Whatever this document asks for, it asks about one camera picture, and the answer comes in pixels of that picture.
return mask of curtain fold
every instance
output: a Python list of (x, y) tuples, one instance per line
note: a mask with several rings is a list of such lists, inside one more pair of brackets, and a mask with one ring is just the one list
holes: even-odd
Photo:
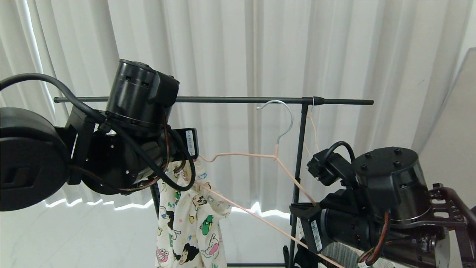
[[(373, 106), (314, 107), (319, 149), (344, 140), (357, 155), (391, 145), (421, 151), (453, 80), (471, 8), (468, 0), (2, 1), (0, 78), (43, 72), (77, 96), (107, 96), (123, 58), (173, 75), (181, 96), (374, 99)], [(50, 96), (60, 93), (27, 82), (2, 92), (0, 104), (63, 125), (71, 105), (53, 104)], [(196, 127), (207, 157), (272, 154), (289, 115), (280, 105), (256, 107), (178, 103), (169, 123)], [(279, 157), (294, 173), (301, 107), (290, 108), (295, 125), (281, 139)], [(313, 140), (308, 122), (311, 154)], [(304, 150), (303, 167), (309, 159)], [(293, 184), (272, 160), (223, 157), (207, 170), (220, 192), (239, 204), (288, 211)], [(339, 187), (324, 188), (305, 168), (301, 178), (317, 200)], [(84, 185), (64, 186), (47, 202), (63, 198), (143, 205), (150, 193), (103, 196)]]

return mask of horizontal black rod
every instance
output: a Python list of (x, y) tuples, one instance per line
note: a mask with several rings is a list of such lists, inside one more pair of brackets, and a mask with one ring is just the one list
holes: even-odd
[(284, 263), (227, 263), (228, 267), (285, 267)]
[[(108, 97), (78, 97), (80, 101), (87, 102), (107, 102)], [(345, 99), (324, 99), (321, 97), (302, 98), (279, 98), (279, 97), (177, 97), (178, 103), (266, 103), (272, 100), (280, 100), (288, 104), (351, 104), (351, 105), (372, 105), (373, 100), (345, 100)], [(55, 97), (56, 103), (69, 103), (67, 98)]]

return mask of clothes rack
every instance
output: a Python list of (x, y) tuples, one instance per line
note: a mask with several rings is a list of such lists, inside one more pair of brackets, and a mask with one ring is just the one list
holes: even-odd
[[(108, 97), (79, 97), (83, 102), (107, 102)], [(301, 105), (301, 121), (299, 126), (299, 140), (297, 143), (297, 156), (296, 156), (296, 169), (295, 179), (300, 182), (301, 163), (302, 163), (302, 151), (304, 147), (304, 136), (307, 122), (307, 111), (309, 106), (318, 106), (323, 104), (347, 104), (347, 105), (373, 105), (373, 100), (348, 100), (348, 99), (325, 99), (321, 97), (301, 97), (301, 98), (281, 98), (281, 97), (177, 97), (177, 103), (266, 103), (271, 100), (280, 100), (287, 104), (300, 104)], [(67, 103), (66, 98), (55, 97), (53, 99), (55, 103)], [(159, 200), (160, 192), (157, 184), (150, 187), (152, 193), (152, 199), (154, 201), (154, 207), (157, 215), (159, 216)], [(293, 199), (292, 203), (299, 202), (299, 188), (294, 185), (293, 187)], [(298, 218), (291, 214), (291, 236), (296, 237), (296, 227)], [(270, 267), (270, 266), (283, 266), (292, 268), (294, 265), (294, 251), (295, 241), (291, 240), (289, 250), (283, 248), (283, 254), (285, 255), (284, 263), (229, 263), (230, 267)]]

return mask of marble wall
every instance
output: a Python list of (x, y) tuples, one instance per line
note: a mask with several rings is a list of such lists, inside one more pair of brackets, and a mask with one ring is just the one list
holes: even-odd
[[(289, 220), (268, 216), (290, 231)], [(248, 214), (220, 222), (228, 263), (282, 263), (289, 239)], [(2, 268), (151, 268), (157, 218), (148, 208), (114, 210), (79, 202), (0, 213)]]

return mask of hanger hook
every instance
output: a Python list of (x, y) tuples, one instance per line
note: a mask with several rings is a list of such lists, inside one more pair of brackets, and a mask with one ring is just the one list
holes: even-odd
[(270, 104), (270, 103), (280, 103), (284, 106), (286, 106), (286, 108), (288, 109), (289, 111), (289, 115), (291, 116), (291, 123), (289, 124), (289, 127), (288, 129), (281, 135), (278, 136), (278, 139), (276, 140), (276, 145), (279, 144), (279, 140), (281, 139), (282, 136), (284, 136), (286, 133), (288, 133), (290, 130), (291, 130), (291, 127), (293, 126), (293, 123), (294, 123), (294, 116), (293, 116), (293, 113), (291, 112), (291, 109), (289, 108), (289, 106), (283, 102), (283, 101), (280, 101), (280, 100), (272, 100), (272, 101), (269, 101), (267, 103), (265, 103), (265, 105), (261, 106), (261, 107), (256, 107), (256, 110), (261, 110), (263, 109), (264, 107), (266, 107), (266, 105)]

